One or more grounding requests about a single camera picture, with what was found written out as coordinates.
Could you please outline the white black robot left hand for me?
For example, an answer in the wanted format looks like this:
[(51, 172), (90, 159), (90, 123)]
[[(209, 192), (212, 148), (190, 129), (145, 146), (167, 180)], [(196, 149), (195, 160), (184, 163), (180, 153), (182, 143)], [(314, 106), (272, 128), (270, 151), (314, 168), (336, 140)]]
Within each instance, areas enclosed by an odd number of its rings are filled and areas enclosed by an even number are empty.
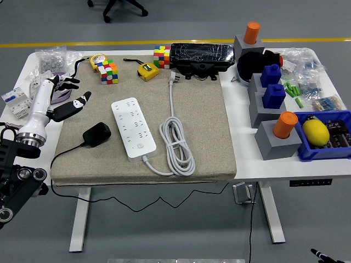
[(45, 79), (37, 89), (26, 124), (18, 131), (18, 140), (36, 139), (40, 144), (44, 144), (47, 138), (45, 127), (50, 120), (61, 122), (79, 113), (89, 100), (91, 92), (86, 92), (78, 99), (56, 107), (52, 112), (48, 111), (54, 91), (78, 89), (79, 82), (75, 78), (64, 76)]

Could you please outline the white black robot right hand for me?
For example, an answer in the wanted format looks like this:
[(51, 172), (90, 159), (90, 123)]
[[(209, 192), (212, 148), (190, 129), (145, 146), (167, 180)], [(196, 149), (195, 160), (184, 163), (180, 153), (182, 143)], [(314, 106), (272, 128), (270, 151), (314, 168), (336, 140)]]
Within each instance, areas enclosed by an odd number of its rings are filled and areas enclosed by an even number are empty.
[(323, 262), (323, 263), (345, 263), (345, 261), (342, 260), (335, 260), (325, 254), (323, 254), (322, 252), (311, 248), (310, 250), (315, 256), (317, 256), (319, 258), (319, 262)]

